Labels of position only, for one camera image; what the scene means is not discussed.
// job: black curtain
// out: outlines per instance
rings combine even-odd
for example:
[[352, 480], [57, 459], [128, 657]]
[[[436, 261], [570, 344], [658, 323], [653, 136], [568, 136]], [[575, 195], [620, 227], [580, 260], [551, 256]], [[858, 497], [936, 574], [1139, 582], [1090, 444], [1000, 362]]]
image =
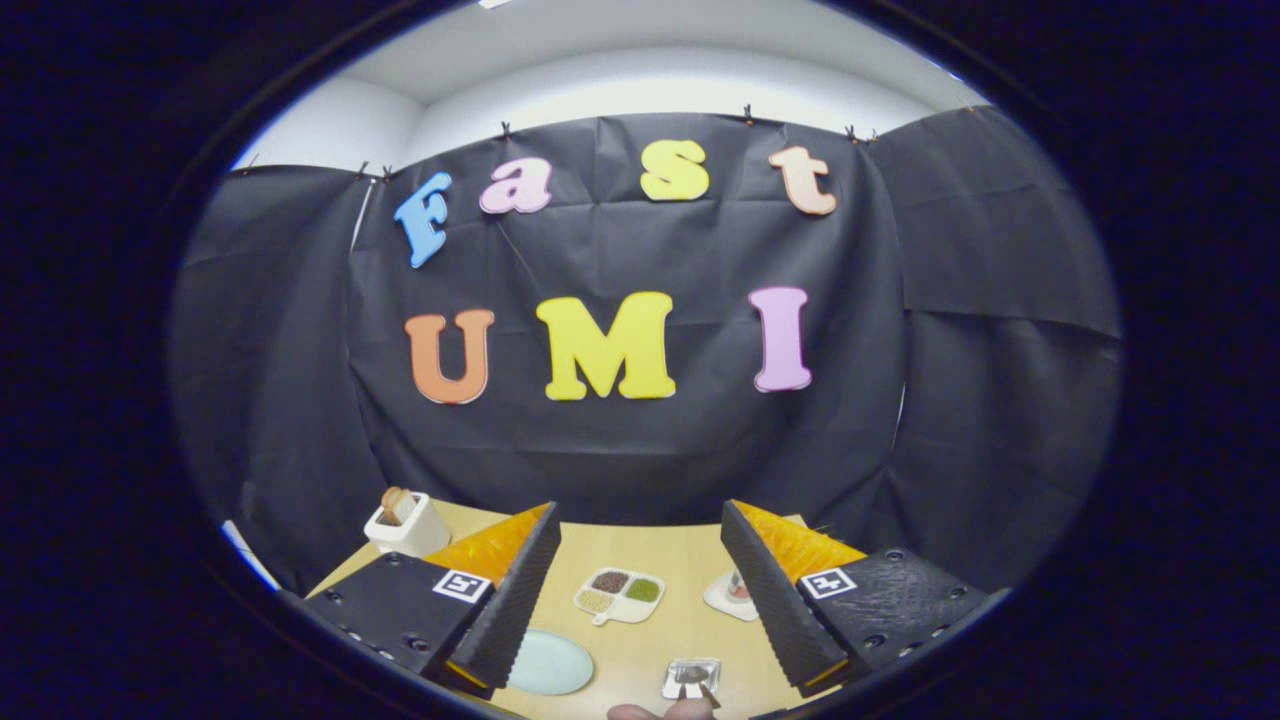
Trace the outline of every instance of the black curtain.
[[[704, 196], [644, 195], [640, 154], [660, 138], [701, 145]], [[827, 163], [832, 214], [787, 199], [768, 156], [792, 145]], [[553, 165], [550, 204], [483, 213], [489, 173], [526, 156]], [[415, 269], [393, 215], [442, 170], [447, 241]], [[714, 521], [739, 497], [995, 588], [1078, 509], [1119, 391], [1101, 243], [1052, 163], [991, 108], [876, 142], [652, 114], [517, 132], [372, 184], [252, 170], [223, 184], [189, 255], [173, 366], [193, 471], [297, 591], [364, 542], [387, 484], [500, 511], [557, 500], [566, 520], [621, 524]], [[748, 293], [768, 286], [809, 295], [800, 391], [753, 383]], [[607, 332], [640, 291], [672, 297], [676, 395], [549, 400], [536, 305], [579, 297]], [[474, 307], [495, 314], [485, 392], [430, 402], [403, 324], [448, 319], [440, 363], [456, 378], [453, 316]]]
[[192, 478], [305, 592], [364, 542], [387, 484], [343, 343], [347, 252], [369, 182], [262, 168], [212, 196], [178, 273], [169, 366]]

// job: finger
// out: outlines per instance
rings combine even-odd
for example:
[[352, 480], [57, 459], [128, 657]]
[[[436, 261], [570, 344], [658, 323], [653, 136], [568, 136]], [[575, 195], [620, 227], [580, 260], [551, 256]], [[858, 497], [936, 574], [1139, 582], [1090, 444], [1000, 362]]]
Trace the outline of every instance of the finger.
[[639, 705], [614, 705], [609, 708], [608, 720], [662, 720]]
[[662, 720], [714, 720], [712, 703], [704, 697], [676, 701]]

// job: brown beans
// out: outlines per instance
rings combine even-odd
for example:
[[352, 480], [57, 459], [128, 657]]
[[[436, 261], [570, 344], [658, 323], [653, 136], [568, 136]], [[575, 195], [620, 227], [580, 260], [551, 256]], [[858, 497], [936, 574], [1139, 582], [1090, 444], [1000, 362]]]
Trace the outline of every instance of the brown beans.
[[591, 587], [598, 591], [604, 591], [609, 593], [616, 593], [622, 589], [622, 585], [627, 584], [626, 573], [616, 573], [613, 570], [608, 573], [600, 573]]

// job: divided plate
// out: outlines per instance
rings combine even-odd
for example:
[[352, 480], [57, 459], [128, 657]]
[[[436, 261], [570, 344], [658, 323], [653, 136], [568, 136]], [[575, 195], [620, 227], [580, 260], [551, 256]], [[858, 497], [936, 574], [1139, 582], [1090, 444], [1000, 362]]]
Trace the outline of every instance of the divided plate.
[[[657, 597], [649, 598], [645, 591], [652, 596], [653, 585], [657, 585]], [[591, 624], [596, 626], [609, 620], [643, 623], [653, 615], [666, 592], [667, 584], [662, 578], [621, 568], [600, 568], [573, 594], [573, 605], [593, 614]]]

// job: round plate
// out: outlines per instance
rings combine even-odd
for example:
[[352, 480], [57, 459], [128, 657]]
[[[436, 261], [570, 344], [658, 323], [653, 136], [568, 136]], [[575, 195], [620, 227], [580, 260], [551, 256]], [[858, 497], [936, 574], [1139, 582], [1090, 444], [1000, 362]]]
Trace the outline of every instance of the round plate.
[[595, 664], [577, 643], [547, 630], [525, 630], [507, 684], [534, 694], [566, 694], [591, 680]]

